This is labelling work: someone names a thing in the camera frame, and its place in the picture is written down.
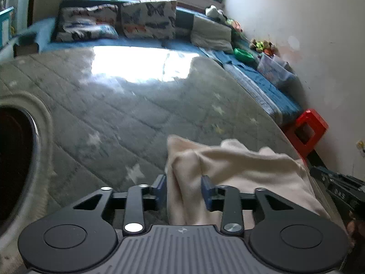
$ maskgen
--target white towel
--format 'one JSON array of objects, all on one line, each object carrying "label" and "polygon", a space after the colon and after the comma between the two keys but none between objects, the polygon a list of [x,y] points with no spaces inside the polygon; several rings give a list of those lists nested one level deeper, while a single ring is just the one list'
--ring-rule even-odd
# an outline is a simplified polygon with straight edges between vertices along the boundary
[{"label": "white towel", "polygon": [[[338,212],[328,209],[327,213],[316,198],[316,194],[323,197],[316,184],[318,190],[314,192],[302,160],[277,154],[268,147],[253,152],[235,139],[224,140],[220,146],[206,146],[170,135],[167,148],[167,211],[171,225],[215,224],[220,228],[222,213],[207,211],[200,191],[201,176],[208,175],[213,184],[234,186],[240,192],[267,188],[344,229]],[[243,215],[245,228],[253,228],[252,215],[248,211]]]}]

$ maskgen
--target circular pad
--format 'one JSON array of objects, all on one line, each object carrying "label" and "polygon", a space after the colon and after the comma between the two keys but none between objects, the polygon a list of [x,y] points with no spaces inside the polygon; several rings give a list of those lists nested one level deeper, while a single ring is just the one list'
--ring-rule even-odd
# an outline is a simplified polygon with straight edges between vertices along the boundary
[{"label": "circular pad", "polygon": [[322,219],[269,220],[258,223],[250,246],[267,264],[291,273],[317,273],[340,264],[348,249],[344,231]]},{"label": "circular pad", "polygon": [[280,232],[282,240],[295,248],[312,248],[322,242],[322,233],[307,225],[291,225]]},{"label": "circular pad", "polygon": [[100,263],[117,245],[113,227],[94,210],[64,208],[27,226],[18,239],[29,266],[46,273],[73,273]]},{"label": "circular pad", "polygon": [[85,238],[85,230],[76,225],[58,225],[44,234],[44,240],[49,246],[61,249],[78,246]]}]

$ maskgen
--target mattress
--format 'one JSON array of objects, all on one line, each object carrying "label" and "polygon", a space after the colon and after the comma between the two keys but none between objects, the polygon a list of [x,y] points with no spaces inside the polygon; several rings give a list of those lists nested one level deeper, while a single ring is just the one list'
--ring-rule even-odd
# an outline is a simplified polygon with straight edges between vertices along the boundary
[{"label": "mattress", "polygon": [[218,61],[279,126],[295,121],[302,114],[303,109],[290,96],[278,90],[258,71],[238,61],[234,55],[222,51],[206,51],[206,54]]}]

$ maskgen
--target pillow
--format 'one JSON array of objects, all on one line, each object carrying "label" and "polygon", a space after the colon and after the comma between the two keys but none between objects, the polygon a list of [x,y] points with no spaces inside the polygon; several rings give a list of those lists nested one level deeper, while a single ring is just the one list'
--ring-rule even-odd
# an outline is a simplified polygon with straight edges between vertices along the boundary
[{"label": "pillow", "polygon": [[231,28],[206,18],[194,16],[190,40],[196,46],[233,53]]},{"label": "pillow", "polygon": [[63,32],[57,33],[56,41],[72,42],[99,38],[118,39],[118,33],[112,26],[107,24],[64,27]]},{"label": "pillow", "polygon": [[65,21],[62,25],[60,25],[59,30],[63,32],[64,28],[76,28],[83,26],[91,26],[96,25],[96,21],[90,18],[75,18],[74,21]]},{"label": "pillow", "polygon": [[67,22],[93,21],[95,24],[109,24],[114,26],[118,13],[118,6],[103,4],[92,7],[65,7],[61,9],[61,26]]},{"label": "pillow", "polygon": [[123,4],[122,27],[128,38],[175,38],[176,0],[140,0]]},{"label": "pillow", "polygon": [[190,38],[191,30],[185,28],[175,28],[176,38]]}]

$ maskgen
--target green plastic bowl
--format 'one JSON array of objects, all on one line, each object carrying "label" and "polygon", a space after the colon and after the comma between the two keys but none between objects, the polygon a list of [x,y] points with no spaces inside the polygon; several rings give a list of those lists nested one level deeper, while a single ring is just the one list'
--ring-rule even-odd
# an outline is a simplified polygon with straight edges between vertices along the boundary
[{"label": "green plastic bowl", "polygon": [[233,52],[236,59],[238,59],[242,63],[250,64],[255,61],[253,55],[243,49],[235,48]]}]

